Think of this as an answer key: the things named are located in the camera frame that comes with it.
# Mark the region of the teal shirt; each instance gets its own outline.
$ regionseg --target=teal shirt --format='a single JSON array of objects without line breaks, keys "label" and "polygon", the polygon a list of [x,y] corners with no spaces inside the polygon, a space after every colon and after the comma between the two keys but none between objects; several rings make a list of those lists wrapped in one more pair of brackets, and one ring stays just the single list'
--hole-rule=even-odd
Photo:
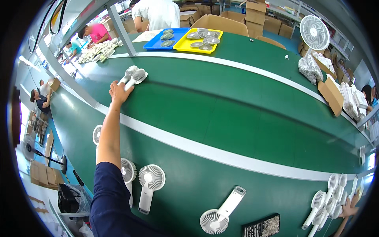
[{"label": "teal shirt", "polygon": [[72,42],[72,45],[71,45],[71,48],[70,48],[70,52],[73,53],[74,50],[76,50],[76,53],[80,53],[81,52],[81,47],[77,43]]}]

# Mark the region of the blue tray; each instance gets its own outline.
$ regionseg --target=blue tray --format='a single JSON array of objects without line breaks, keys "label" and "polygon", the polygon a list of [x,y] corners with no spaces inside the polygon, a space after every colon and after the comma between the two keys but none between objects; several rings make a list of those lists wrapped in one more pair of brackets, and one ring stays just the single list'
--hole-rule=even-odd
[{"label": "blue tray", "polygon": [[172,47],[175,44],[171,45],[170,47],[161,47],[161,44],[163,43],[163,41],[161,40],[161,36],[163,35],[163,32],[165,30],[168,30],[168,29],[172,29],[174,31],[173,32],[174,37],[170,40],[175,40],[175,44],[176,44],[176,42],[178,42],[183,37],[183,35],[185,35],[187,33],[187,31],[190,30],[189,28],[167,28],[167,29],[164,29],[159,34],[157,34],[154,38],[152,38],[149,42],[147,42],[143,48],[147,49],[147,50],[157,50],[157,49],[158,50],[170,50],[170,49],[172,49]]}]

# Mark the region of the yellow tray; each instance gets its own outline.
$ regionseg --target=yellow tray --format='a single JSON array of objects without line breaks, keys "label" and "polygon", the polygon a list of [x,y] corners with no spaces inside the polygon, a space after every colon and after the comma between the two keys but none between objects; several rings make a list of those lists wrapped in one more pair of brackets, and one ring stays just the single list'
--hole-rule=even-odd
[{"label": "yellow tray", "polygon": [[[177,51],[188,51],[188,52],[196,52],[196,53],[211,53],[211,52],[213,52],[216,49],[217,44],[212,46],[212,50],[202,50],[202,49],[198,49],[198,48],[192,48],[190,46],[190,44],[192,44],[194,42],[203,42],[203,38],[196,39],[196,40],[187,39],[187,35],[189,33],[195,32],[195,31],[197,31],[196,28],[190,29],[185,35],[183,35],[183,37],[180,38],[180,40],[178,40],[178,42],[176,42],[173,49],[176,49]],[[224,33],[221,30],[212,30],[212,31],[217,31],[220,33],[220,36],[218,37],[218,39],[221,39],[221,36]]]}]

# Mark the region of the workbench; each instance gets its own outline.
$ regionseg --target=workbench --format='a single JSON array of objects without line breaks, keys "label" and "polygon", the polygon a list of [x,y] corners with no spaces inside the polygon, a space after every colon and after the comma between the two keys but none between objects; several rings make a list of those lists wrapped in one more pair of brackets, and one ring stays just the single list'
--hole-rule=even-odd
[{"label": "workbench", "polygon": [[[139,34],[129,35],[131,40]],[[133,43],[137,52],[146,42]],[[175,50],[166,53],[178,53]],[[86,78],[77,82],[100,104],[109,106],[109,85],[120,80],[125,70],[136,65],[149,76],[135,86],[121,113],[154,129],[273,164],[303,170],[355,174],[359,147],[368,141],[345,117],[334,117],[320,100],[297,89],[318,93],[298,71],[300,56],[248,37],[224,33],[209,61],[166,57],[119,57],[104,63],[80,65]],[[247,70],[214,63],[230,60],[285,77],[292,86]],[[87,105],[62,86],[52,98],[51,111],[59,139],[75,171],[92,191],[96,146],[92,132],[105,115]],[[291,179],[252,172],[215,162],[153,139],[120,124],[121,157],[135,163],[137,170],[159,165],[166,184],[154,192],[151,212],[138,212],[141,185],[132,182],[135,207],[132,212],[173,236],[208,236],[199,219],[208,209],[219,208],[234,186],[247,194],[230,216],[221,236],[241,236],[241,225],[272,213],[281,217],[275,236],[307,236],[301,226],[311,211],[313,195],[327,191],[326,181]],[[352,181],[345,190],[350,192]],[[323,236],[325,227],[315,236]],[[331,223],[332,234],[341,220]]]}]

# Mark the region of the black shirt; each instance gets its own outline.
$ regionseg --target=black shirt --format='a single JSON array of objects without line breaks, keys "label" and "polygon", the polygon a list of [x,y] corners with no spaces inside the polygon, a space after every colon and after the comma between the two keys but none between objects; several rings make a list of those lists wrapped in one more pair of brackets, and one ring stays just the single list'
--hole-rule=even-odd
[{"label": "black shirt", "polygon": [[45,114],[50,112],[50,105],[46,108],[43,107],[44,102],[47,102],[47,98],[43,95],[39,95],[40,99],[36,100],[38,108]]},{"label": "black shirt", "polygon": [[166,237],[130,211],[129,198],[130,192],[120,169],[109,162],[99,163],[95,170],[94,198],[91,202],[93,235]]}]

